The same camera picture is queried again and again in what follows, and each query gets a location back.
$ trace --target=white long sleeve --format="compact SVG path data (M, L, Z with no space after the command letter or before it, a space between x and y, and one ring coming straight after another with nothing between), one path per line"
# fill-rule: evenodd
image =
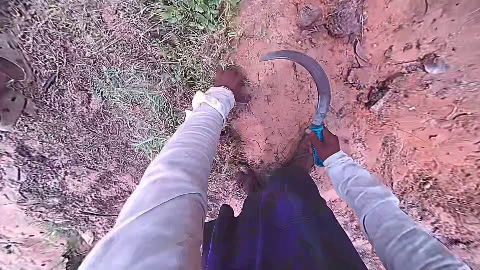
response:
M343 151L324 161L337 194L353 208L388 270L470 269L398 207L398 198Z
M224 87L195 95L193 113L148 166L114 228L81 270L202 268L208 177L234 104Z

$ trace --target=curved metal blade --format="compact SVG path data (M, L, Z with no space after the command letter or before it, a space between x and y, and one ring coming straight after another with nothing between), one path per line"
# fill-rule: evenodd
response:
M294 50L272 51L260 58L260 62L285 59L295 61L312 75L318 91L317 112L313 124L323 124L330 107L330 82L322 66L312 57Z

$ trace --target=green grass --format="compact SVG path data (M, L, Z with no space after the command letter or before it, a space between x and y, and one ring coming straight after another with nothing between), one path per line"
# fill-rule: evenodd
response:
M230 25L237 0L163 0L141 11L157 38L157 70L105 68L94 95L117 106L135 138L137 151L153 159L184 121L196 91L213 85L218 65L225 66L236 36Z

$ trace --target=human hand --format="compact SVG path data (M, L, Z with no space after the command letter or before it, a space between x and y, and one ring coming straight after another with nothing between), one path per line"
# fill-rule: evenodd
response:
M232 91L235 100L238 101L241 91L241 82L243 75L232 68L227 67L225 70L218 67L215 76L215 86L224 86Z
M323 129L324 140L320 141L315 132L309 134L310 141L317 150L317 155L322 160L326 160L331 155L340 151L340 142L338 137L332 134L326 127Z

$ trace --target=dirt ground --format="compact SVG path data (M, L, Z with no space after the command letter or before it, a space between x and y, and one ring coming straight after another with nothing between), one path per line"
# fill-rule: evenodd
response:
M104 66L160 65L143 38L148 24L131 24L135 8L116 1L62 3L9 6L35 74L15 87L38 109L1 134L6 269L64 269L81 260L113 226L149 163L133 151L129 123L92 95L98 77L91 77ZM68 27L82 30L60 35ZM342 149L383 179L407 214L480 269L478 1L244 0L238 29L235 63L247 75L251 101L234 127L247 160L278 166L312 120L316 88L306 70L258 62L278 49L305 52L330 76L326 122ZM433 59L439 69L432 72ZM61 76L45 90L55 72ZM383 269L324 170L311 174L367 267ZM212 218L223 202L238 214L244 195L230 182L215 183L209 199Z
M305 6L319 17L302 29ZM278 49L306 52L331 78L326 123L342 149L383 179L405 212L478 269L480 3L368 0L358 8L358 1L244 2L237 61L252 82L252 102L236 127L245 152L272 164L294 151L298 131L312 120L315 84L290 61L258 59ZM432 55L443 73L424 70ZM368 268L381 269L324 170L312 176Z

